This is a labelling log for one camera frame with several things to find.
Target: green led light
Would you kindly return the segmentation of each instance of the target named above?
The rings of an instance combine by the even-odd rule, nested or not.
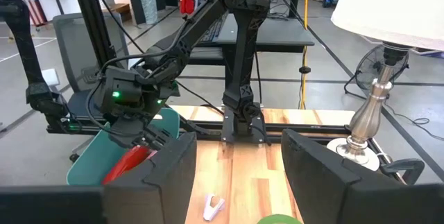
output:
[[[120,92],[113,92],[112,97],[115,97],[115,98],[120,97]]]

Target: silver lamp base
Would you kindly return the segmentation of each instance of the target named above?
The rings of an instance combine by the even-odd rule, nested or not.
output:
[[[373,150],[369,148],[355,150],[349,146],[346,138],[333,139],[328,143],[327,148],[372,171],[379,168],[379,159]]]

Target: wooden board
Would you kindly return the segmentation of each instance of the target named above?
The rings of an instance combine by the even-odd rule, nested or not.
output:
[[[183,117],[222,121],[223,116],[206,107],[172,106]],[[267,123],[305,123],[343,126],[354,114],[334,110],[264,109]],[[271,214],[286,214],[302,222],[284,172],[280,144],[225,144],[198,141],[196,176],[186,224],[203,220],[208,193],[225,199],[225,209],[211,223],[256,224]]]

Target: white lamp shade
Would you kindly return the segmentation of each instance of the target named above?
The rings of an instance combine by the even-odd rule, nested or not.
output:
[[[339,0],[332,22],[367,37],[444,51],[444,0]]]

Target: gray floor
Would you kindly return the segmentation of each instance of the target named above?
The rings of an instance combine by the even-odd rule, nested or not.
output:
[[[299,13],[303,15],[303,3],[299,3]],[[374,46],[358,35],[341,30],[330,21],[331,8],[311,1],[309,4],[309,27],[316,45],[309,47],[307,59],[312,72],[308,75],[307,108],[322,110],[357,110],[362,100],[343,93],[343,84],[350,77],[361,58]],[[160,13],[159,24],[154,26],[133,26],[125,24],[136,42],[147,49],[164,36],[173,33],[183,22],[178,10],[169,8]],[[69,88],[63,69],[55,33],[48,26],[34,33],[34,44],[43,69],[56,68],[63,95],[69,98]],[[6,134],[0,135],[0,185],[65,184],[65,176],[71,162],[67,159],[71,149],[88,139],[88,136],[54,135],[45,131],[46,121],[41,114],[30,112],[25,102],[27,81],[15,44],[7,40],[8,28],[0,24],[0,121],[14,126]],[[137,49],[130,44],[131,53]],[[262,78],[287,81],[267,81],[262,83],[265,107],[297,108],[300,78],[298,69],[302,56],[295,53],[259,53]],[[412,119],[427,117],[430,123],[425,127],[435,135],[444,136],[444,113],[441,100],[444,97],[444,78],[440,71],[444,60],[419,57],[411,53],[410,69],[399,78],[399,82],[409,85],[396,85],[391,92],[388,104],[396,112]],[[221,103],[224,76],[223,67],[188,66],[179,81],[201,94],[214,104]],[[196,79],[194,77],[213,77]],[[253,78],[257,77],[253,69]],[[258,84],[252,82],[255,95]],[[362,94],[356,85],[350,90]],[[170,104],[200,105],[198,98],[182,90],[179,98],[170,98]],[[417,158],[427,165],[418,183],[442,182],[444,179],[444,141],[431,138],[421,129],[402,118],[386,111],[376,136],[384,151],[393,159]]]

